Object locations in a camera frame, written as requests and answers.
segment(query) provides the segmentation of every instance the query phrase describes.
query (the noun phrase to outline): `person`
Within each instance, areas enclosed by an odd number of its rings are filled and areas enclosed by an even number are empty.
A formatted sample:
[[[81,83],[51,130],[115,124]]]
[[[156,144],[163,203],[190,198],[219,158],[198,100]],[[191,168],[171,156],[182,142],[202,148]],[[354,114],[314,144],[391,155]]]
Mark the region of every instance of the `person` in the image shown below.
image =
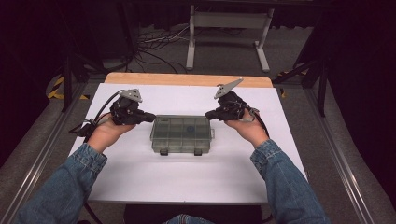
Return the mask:
[[[18,212],[16,223],[77,223],[92,185],[106,164],[105,149],[135,125],[98,126]],[[255,119],[252,122],[228,120],[225,123],[255,148],[250,159],[265,180],[268,203],[277,223],[330,223],[318,199],[290,158],[269,139]],[[212,223],[200,217],[179,215],[166,223]]]

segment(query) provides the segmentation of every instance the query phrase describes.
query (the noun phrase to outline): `transparent plastic container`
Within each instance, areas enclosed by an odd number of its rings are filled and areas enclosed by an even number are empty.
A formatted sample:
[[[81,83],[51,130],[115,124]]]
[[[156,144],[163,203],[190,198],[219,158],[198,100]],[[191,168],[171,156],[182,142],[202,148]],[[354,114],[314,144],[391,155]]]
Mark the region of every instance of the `transparent plastic container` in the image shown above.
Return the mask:
[[[168,153],[208,153],[212,131],[205,116],[157,115],[150,139],[161,155]]]

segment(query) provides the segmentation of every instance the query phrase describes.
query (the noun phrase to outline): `blue denim shirt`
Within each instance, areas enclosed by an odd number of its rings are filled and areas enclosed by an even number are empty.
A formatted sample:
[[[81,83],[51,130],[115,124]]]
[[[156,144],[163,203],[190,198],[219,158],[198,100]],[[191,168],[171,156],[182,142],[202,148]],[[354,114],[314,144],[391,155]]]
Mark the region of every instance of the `blue denim shirt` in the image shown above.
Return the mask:
[[[304,176],[273,140],[259,145],[250,159],[265,180],[277,223],[330,223]],[[106,160],[89,145],[80,146],[21,208],[16,223],[77,223]],[[179,215],[167,223],[211,222]]]

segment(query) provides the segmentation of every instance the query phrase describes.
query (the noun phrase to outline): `table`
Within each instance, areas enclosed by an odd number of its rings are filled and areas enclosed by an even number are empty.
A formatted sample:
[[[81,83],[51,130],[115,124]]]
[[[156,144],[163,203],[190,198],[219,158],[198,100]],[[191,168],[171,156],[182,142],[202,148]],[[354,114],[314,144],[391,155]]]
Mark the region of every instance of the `table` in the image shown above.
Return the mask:
[[[93,118],[116,91],[138,88],[139,108],[154,114],[203,115],[218,107],[216,85],[239,77],[170,74],[109,74],[92,100]],[[244,77],[233,89],[260,109],[271,138],[278,142],[304,174],[297,148],[268,77]],[[141,123],[108,148],[107,165],[92,188],[89,202],[135,204],[263,204],[264,181],[249,157],[254,148],[222,121],[211,120],[215,138],[208,154],[161,156],[151,149],[152,123]],[[78,138],[71,153],[82,143]]]

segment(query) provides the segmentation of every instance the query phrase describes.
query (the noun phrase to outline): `forearm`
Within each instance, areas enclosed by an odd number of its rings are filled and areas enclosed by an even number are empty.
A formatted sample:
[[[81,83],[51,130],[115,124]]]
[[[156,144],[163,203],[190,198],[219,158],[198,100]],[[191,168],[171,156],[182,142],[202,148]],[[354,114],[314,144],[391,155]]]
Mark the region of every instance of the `forearm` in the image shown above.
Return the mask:
[[[20,210],[17,223],[76,223],[106,157],[83,144]]]
[[[268,203],[279,223],[330,223],[307,181],[273,140],[250,157],[265,180]]]

